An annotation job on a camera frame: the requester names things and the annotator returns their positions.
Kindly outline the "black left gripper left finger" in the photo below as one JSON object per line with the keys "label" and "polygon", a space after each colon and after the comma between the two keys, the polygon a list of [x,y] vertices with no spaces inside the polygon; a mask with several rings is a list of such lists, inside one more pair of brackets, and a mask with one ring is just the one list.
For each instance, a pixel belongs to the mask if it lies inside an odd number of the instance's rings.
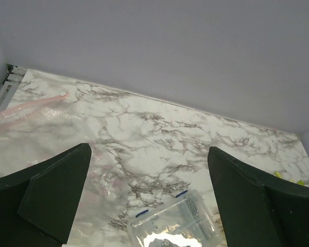
{"label": "black left gripper left finger", "polygon": [[92,150],[80,143],[0,178],[0,246],[62,246],[75,219]]}

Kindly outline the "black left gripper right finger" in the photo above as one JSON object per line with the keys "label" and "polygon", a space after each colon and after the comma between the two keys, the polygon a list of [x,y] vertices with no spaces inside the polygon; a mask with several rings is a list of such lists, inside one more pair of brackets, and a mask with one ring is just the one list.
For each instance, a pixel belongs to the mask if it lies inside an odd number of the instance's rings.
{"label": "black left gripper right finger", "polygon": [[309,187],[217,147],[208,167],[228,246],[309,246]]}

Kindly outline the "clear zip top bag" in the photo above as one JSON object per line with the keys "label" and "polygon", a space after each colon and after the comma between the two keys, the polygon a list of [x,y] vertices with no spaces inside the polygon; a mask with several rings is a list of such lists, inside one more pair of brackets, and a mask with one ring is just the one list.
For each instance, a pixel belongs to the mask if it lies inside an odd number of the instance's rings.
{"label": "clear zip top bag", "polygon": [[90,145],[92,157],[68,241],[62,246],[103,246],[101,230],[126,206],[128,184],[68,94],[0,113],[0,178],[80,143]]}

